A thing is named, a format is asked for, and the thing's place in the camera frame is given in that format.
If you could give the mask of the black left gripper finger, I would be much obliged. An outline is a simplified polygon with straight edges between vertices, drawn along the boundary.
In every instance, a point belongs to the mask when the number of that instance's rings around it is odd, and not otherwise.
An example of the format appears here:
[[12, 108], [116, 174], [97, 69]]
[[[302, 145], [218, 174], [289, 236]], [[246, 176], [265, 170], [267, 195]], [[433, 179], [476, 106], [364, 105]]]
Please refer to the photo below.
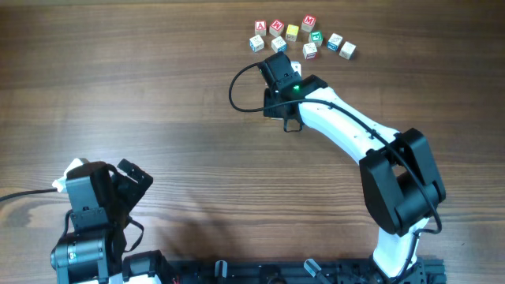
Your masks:
[[118, 164], [118, 169], [124, 174], [122, 176], [133, 179], [142, 188], [142, 196], [153, 183], [153, 177], [143, 171], [139, 166], [123, 159]]
[[118, 198], [125, 204], [128, 212], [137, 205], [142, 198], [142, 188], [130, 177], [113, 174], [112, 182], [118, 194]]

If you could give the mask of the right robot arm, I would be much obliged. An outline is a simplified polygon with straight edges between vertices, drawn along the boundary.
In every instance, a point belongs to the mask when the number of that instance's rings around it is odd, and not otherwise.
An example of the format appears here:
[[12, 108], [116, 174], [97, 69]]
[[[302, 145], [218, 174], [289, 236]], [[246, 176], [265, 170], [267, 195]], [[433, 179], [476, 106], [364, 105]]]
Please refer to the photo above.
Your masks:
[[367, 118], [319, 77], [302, 78], [283, 52], [257, 66], [267, 84], [264, 116], [315, 129], [359, 166], [365, 206], [380, 228], [373, 263], [384, 278], [401, 282], [417, 261], [420, 236], [442, 229], [437, 207], [446, 193], [425, 136]]

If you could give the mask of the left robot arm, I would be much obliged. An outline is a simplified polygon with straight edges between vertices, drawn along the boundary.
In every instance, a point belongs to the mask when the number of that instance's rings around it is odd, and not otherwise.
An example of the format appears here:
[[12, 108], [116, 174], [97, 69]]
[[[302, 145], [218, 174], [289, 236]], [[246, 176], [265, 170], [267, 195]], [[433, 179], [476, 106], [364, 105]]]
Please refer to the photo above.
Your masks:
[[131, 210], [152, 185], [153, 178], [123, 159], [117, 166], [74, 159], [53, 181], [69, 197], [65, 227], [50, 255], [58, 284], [179, 283], [180, 275], [159, 251], [134, 253], [125, 228], [142, 225]]

